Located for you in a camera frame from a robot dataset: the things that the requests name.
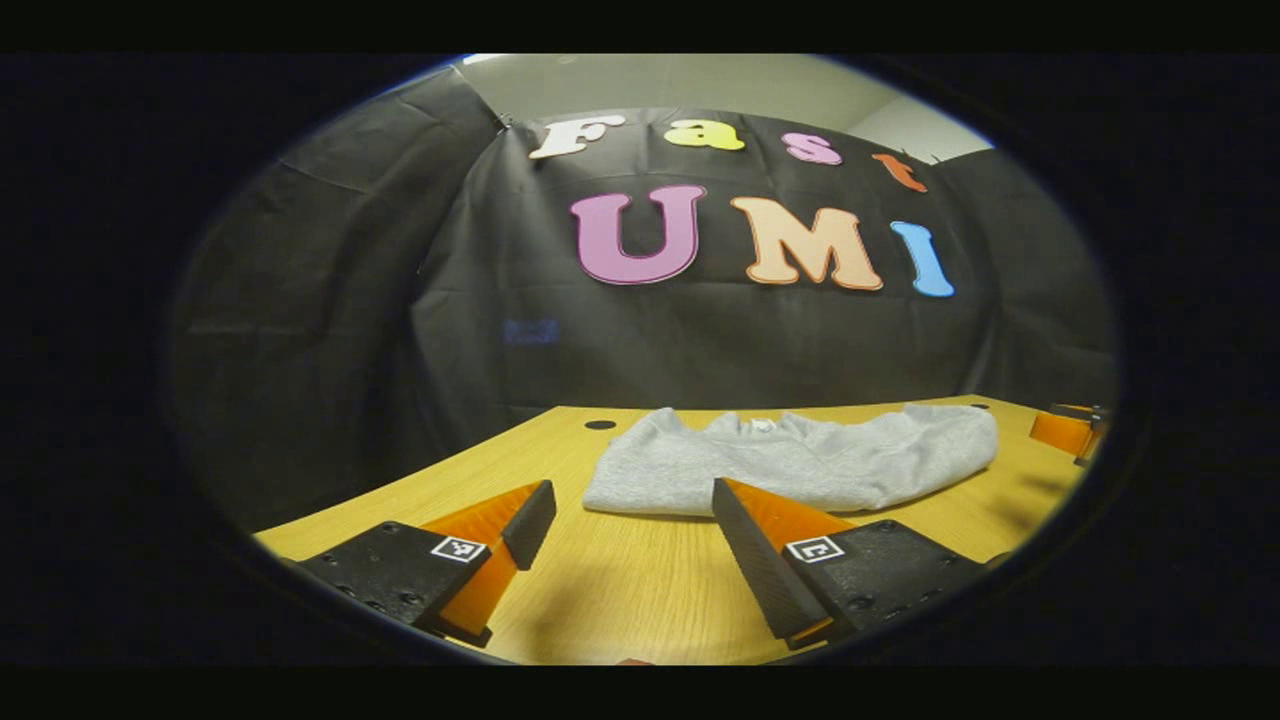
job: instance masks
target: black curtain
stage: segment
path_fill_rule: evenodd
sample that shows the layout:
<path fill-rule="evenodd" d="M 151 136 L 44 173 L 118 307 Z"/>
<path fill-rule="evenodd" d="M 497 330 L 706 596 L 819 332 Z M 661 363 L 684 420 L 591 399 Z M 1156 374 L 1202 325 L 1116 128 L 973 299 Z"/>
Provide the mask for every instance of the black curtain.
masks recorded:
<path fill-rule="evenodd" d="M 448 68 L 319 128 L 211 223 L 174 309 L 172 421 L 237 521 L 273 527 L 434 460 L 396 338 L 500 127 Z"/>

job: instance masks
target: ceiling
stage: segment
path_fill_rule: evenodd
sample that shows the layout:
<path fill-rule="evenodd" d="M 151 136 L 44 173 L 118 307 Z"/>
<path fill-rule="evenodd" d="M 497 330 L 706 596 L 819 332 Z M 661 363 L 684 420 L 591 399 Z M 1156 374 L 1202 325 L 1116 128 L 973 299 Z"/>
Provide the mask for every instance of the ceiling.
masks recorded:
<path fill-rule="evenodd" d="M 623 108 L 700 108 L 847 132 L 902 96 L 814 55 L 512 54 L 454 63 L 498 113 L 520 120 Z"/>

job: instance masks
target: orange object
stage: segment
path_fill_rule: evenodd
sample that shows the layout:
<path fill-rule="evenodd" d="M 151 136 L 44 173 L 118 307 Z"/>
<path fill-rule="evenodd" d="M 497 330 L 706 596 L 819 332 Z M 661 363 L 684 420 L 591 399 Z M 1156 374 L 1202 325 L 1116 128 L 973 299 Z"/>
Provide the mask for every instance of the orange object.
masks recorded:
<path fill-rule="evenodd" d="M 722 479 L 778 552 L 782 552 L 788 542 L 842 533 L 856 527 L 781 495 L 731 478 Z"/>
<path fill-rule="evenodd" d="M 472 635 L 484 633 L 502 593 L 507 592 L 507 585 L 518 570 L 502 539 L 502 530 L 540 484 L 538 482 L 516 488 L 420 525 L 424 530 L 442 536 L 483 542 L 493 553 L 444 606 L 439 614 L 442 620 Z"/>
<path fill-rule="evenodd" d="M 1032 439 L 1070 452 L 1079 457 L 1089 445 L 1093 429 L 1088 420 L 1053 415 L 1052 413 L 1039 413 L 1032 423 Z"/>

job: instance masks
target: letter a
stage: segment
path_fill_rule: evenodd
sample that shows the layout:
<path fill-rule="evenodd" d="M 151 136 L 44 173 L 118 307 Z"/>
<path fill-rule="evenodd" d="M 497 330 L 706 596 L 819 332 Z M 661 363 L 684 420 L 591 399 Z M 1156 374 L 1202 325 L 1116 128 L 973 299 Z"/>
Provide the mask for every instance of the letter a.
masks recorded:
<path fill-rule="evenodd" d="M 671 123 L 676 129 L 667 131 L 663 140 L 672 145 L 687 145 L 690 147 L 718 147 L 719 150 L 741 150 L 746 143 L 737 138 L 733 126 L 718 123 L 716 120 L 676 120 Z"/>

